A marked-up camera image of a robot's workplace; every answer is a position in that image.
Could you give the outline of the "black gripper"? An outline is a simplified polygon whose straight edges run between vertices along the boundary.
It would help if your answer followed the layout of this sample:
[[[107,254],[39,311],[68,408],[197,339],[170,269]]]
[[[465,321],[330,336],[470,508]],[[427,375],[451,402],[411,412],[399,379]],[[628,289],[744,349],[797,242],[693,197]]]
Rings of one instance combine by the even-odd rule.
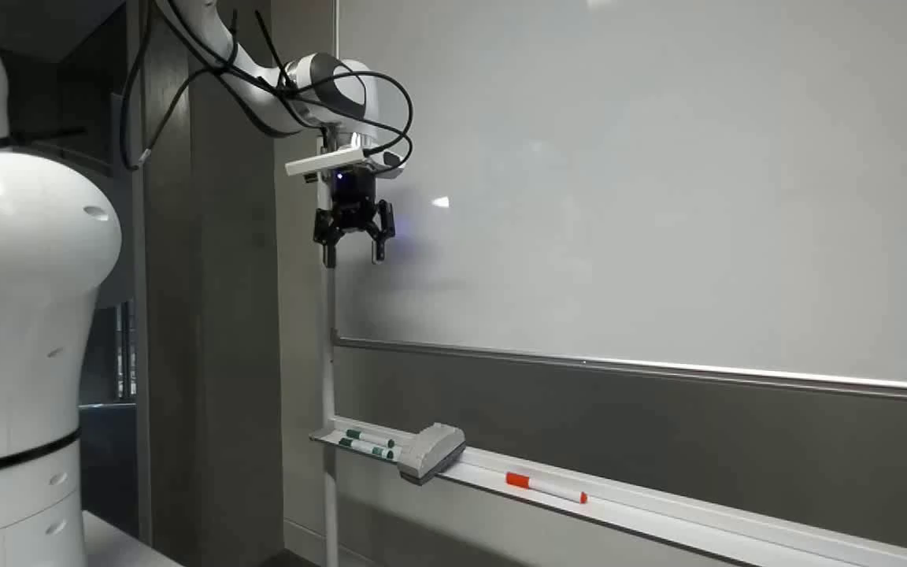
[[[314,238],[324,247],[324,265],[339,268],[339,238],[362,229],[376,238],[376,257],[385,260],[388,238],[394,237],[394,208],[376,196],[368,171],[333,171],[330,205],[314,211]]]

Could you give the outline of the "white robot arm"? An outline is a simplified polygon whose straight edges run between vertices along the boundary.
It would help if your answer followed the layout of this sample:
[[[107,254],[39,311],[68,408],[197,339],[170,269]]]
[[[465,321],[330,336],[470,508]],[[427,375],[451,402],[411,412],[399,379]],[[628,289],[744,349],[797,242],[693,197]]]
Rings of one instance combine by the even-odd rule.
[[[0,567],[88,567],[79,375],[120,244],[98,183],[9,132],[0,59]]]

